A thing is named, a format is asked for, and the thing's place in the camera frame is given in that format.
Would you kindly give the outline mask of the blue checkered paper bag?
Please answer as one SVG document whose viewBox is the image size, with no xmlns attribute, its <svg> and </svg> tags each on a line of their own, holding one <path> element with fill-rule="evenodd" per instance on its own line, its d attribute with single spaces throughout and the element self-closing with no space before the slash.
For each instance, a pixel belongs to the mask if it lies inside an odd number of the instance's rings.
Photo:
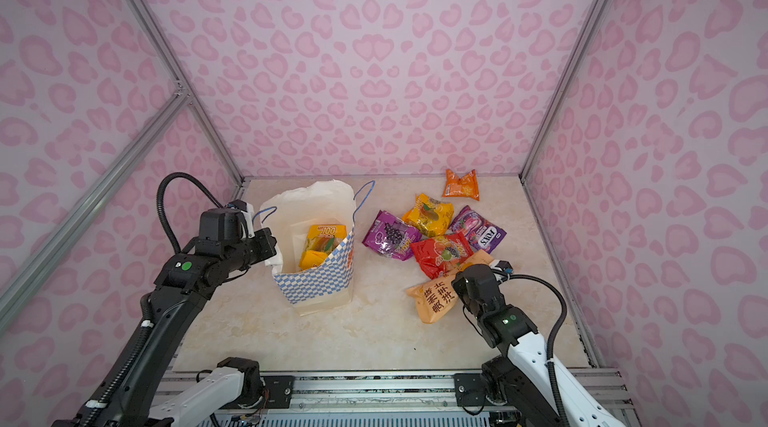
<svg viewBox="0 0 768 427">
<path fill-rule="evenodd" d="M 355 216 L 375 182 L 355 190 L 341 180 L 284 191 L 257 211 L 277 240 L 265 265 L 286 300 L 301 315 L 349 303 L 353 296 Z"/>
</svg>

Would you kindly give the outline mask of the yellow mango candy bag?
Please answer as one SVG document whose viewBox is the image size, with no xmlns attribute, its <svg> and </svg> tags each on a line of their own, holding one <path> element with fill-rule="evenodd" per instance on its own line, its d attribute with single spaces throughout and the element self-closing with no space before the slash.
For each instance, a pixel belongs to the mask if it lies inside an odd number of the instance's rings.
<svg viewBox="0 0 768 427">
<path fill-rule="evenodd" d="M 299 261 L 299 269 L 305 271 L 322 265 L 346 236 L 347 228 L 343 224 L 311 226 Z"/>
</svg>

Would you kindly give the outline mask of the red fruit candy bag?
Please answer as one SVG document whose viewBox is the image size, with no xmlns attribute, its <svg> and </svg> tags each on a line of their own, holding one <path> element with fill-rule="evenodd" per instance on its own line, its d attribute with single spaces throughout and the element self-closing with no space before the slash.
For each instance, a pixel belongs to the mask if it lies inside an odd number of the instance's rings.
<svg viewBox="0 0 768 427">
<path fill-rule="evenodd" d="M 444 276 L 473 254 L 472 247 L 461 232 L 438 235 L 412 243 L 411 251 L 422 272 L 429 279 Z"/>
</svg>

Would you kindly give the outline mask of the orange taro chips bag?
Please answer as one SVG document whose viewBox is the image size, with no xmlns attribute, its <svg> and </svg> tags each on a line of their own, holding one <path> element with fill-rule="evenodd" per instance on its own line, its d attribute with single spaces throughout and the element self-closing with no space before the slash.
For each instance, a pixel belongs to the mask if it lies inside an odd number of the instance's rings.
<svg viewBox="0 0 768 427">
<path fill-rule="evenodd" d="M 443 276 L 415 285 L 406 294 L 415 301 L 416 311 L 422 323 L 434 324 L 449 312 L 459 298 L 452 282 L 459 273 L 476 264 L 493 266 L 496 260 L 481 250 L 470 256 L 459 267 L 447 271 Z"/>
</svg>

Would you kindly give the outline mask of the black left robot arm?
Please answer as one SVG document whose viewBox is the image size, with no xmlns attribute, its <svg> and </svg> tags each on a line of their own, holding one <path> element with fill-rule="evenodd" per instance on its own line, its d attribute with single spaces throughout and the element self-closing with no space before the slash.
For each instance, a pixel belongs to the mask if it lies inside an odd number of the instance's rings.
<svg viewBox="0 0 768 427">
<path fill-rule="evenodd" d="M 140 299 L 141 320 L 114 366 L 70 419 L 54 426 L 143 426 L 165 370 L 189 327 L 223 284 L 277 254 L 254 207 L 236 200 L 201 214 L 199 233 L 163 265 Z"/>
</svg>

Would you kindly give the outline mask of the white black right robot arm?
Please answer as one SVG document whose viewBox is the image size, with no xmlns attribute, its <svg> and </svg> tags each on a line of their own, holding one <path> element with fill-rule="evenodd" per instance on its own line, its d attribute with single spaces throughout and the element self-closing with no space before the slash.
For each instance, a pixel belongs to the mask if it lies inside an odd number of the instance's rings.
<svg viewBox="0 0 768 427">
<path fill-rule="evenodd" d="M 524 280 L 547 288 L 557 298 L 560 313 L 548 335 L 519 307 L 506 301 L 501 285 Z M 515 408 L 534 426 L 621 426 L 555 355 L 557 334 L 568 307 L 550 282 L 529 274 L 514 274 L 503 263 L 474 264 L 459 272 L 452 287 L 465 317 L 499 355 L 481 368 L 483 403 Z"/>
</svg>

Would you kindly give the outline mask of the purple grape candy bag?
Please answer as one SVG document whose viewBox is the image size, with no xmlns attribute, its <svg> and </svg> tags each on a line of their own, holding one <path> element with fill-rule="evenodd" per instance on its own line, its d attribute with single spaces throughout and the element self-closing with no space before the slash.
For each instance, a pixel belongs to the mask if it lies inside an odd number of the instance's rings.
<svg viewBox="0 0 768 427">
<path fill-rule="evenodd" d="M 406 261 L 413 256 L 411 245 L 422 240 L 421 232 L 386 210 L 380 210 L 362 244 L 377 254 Z"/>
</svg>

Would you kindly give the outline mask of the yellow orange candy bag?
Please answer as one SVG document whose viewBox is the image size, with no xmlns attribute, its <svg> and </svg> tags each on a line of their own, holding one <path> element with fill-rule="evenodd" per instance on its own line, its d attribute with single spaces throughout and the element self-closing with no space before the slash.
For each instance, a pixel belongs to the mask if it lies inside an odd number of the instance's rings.
<svg viewBox="0 0 768 427">
<path fill-rule="evenodd" d="M 454 216 L 454 206 L 449 202 L 439 201 L 421 193 L 416 197 L 415 204 L 402 220 L 415 227 L 423 236 L 435 237 L 444 235 Z"/>
</svg>

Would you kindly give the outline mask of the purple Fox's candy bag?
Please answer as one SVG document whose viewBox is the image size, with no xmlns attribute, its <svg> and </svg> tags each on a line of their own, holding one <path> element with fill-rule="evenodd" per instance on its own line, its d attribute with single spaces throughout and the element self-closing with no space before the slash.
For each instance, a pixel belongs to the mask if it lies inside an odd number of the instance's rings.
<svg viewBox="0 0 768 427">
<path fill-rule="evenodd" d="M 461 233 L 474 251 L 492 253 L 504 240 L 507 232 L 488 221 L 470 206 L 463 207 L 448 227 L 448 233 Z"/>
</svg>

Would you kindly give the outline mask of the small orange snack packet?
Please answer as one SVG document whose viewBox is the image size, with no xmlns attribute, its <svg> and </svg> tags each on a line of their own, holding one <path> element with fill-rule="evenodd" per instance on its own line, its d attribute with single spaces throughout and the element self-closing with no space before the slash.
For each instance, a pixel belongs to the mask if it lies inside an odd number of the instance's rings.
<svg viewBox="0 0 768 427">
<path fill-rule="evenodd" d="M 445 185 L 442 193 L 443 197 L 462 197 L 480 200 L 480 189 L 475 169 L 469 173 L 460 176 L 451 169 L 445 172 Z"/>
</svg>

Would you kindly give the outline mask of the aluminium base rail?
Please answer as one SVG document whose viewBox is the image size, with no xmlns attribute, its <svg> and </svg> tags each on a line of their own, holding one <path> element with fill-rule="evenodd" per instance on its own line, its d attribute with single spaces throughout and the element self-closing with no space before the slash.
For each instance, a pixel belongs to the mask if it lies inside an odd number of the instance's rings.
<svg viewBox="0 0 768 427">
<path fill-rule="evenodd" d="M 498 394 L 483 398 L 477 370 L 266 371 L 262 410 L 225 407 L 222 426 L 529 426 Z"/>
</svg>

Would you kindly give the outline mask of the diagonal aluminium frame bar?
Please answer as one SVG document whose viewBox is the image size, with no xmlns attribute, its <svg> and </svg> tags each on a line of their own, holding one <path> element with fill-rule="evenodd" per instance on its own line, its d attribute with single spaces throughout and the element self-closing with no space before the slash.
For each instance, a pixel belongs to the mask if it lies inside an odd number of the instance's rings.
<svg viewBox="0 0 768 427">
<path fill-rule="evenodd" d="M 152 117 L 105 173 L 68 211 L 63 221 L 30 255 L 8 287 L 1 294 L 1 331 L 6 332 L 27 304 L 42 288 L 61 259 L 83 236 L 106 204 L 154 147 L 176 117 L 187 106 L 189 91 L 175 92 L 161 111 Z"/>
</svg>

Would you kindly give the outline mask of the aluminium corner frame post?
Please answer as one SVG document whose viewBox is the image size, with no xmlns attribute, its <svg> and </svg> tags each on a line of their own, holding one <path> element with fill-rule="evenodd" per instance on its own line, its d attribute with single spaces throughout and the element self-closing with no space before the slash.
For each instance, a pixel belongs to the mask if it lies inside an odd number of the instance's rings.
<svg viewBox="0 0 768 427">
<path fill-rule="evenodd" d="M 211 116 L 204 108 L 191 80 L 182 66 L 179 56 L 171 45 L 171 42 L 163 30 L 157 16 L 153 13 L 147 0 L 124 0 L 133 13 L 139 26 L 144 31 L 149 44 L 153 47 L 158 58 L 170 74 L 178 90 L 188 99 L 196 121 L 200 125 L 203 133 L 211 143 L 213 150 L 218 155 L 229 176 L 233 179 L 236 187 L 242 187 L 245 183 L 245 176 L 237 166 L 234 157 L 226 147 L 222 136 L 217 131 Z"/>
</svg>

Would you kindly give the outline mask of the right aluminium corner post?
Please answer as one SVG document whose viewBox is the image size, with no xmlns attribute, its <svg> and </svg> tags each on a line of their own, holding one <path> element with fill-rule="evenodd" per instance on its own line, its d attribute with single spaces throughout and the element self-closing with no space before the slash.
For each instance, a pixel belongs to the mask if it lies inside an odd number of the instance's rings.
<svg viewBox="0 0 768 427">
<path fill-rule="evenodd" d="M 577 31 L 575 41 L 566 58 L 566 63 L 559 74 L 555 90 L 545 109 L 542 122 L 536 131 L 531 150 L 520 172 L 519 179 L 523 185 L 532 177 L 532 171 L 553 127 L 558 111 L 562 107 L 571 85 L 578 76 L 581 65 L 589 52 L 594 38 L 599 32 L 601 23 L 604 21 L 612 1 L 593 0 L 590 7 L 586 10 L 583 22 Z"/>
</svg>

